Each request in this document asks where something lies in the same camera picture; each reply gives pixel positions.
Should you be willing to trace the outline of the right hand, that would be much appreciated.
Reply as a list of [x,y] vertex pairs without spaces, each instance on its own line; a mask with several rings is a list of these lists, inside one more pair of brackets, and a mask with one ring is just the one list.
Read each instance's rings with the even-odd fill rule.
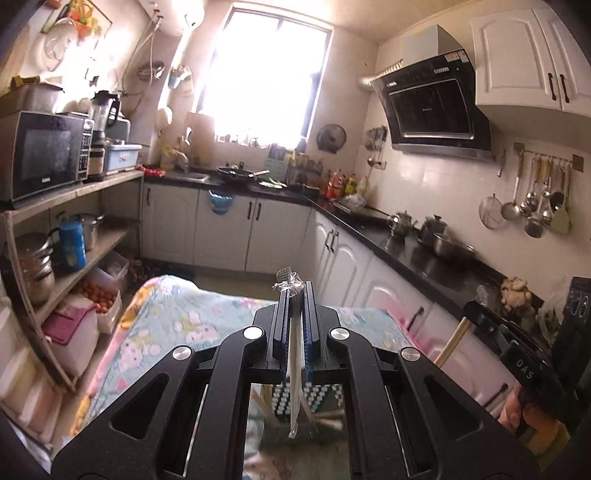
[[518,427],[524,423],[533,430],[526,441],[526,447],[538,458],[552,462],[570,441],[565,425],[554,414],[544,412],[531,402],[521,400],[522,387],[516,383],[508,395],[499,417],[499,423],[517,435]]

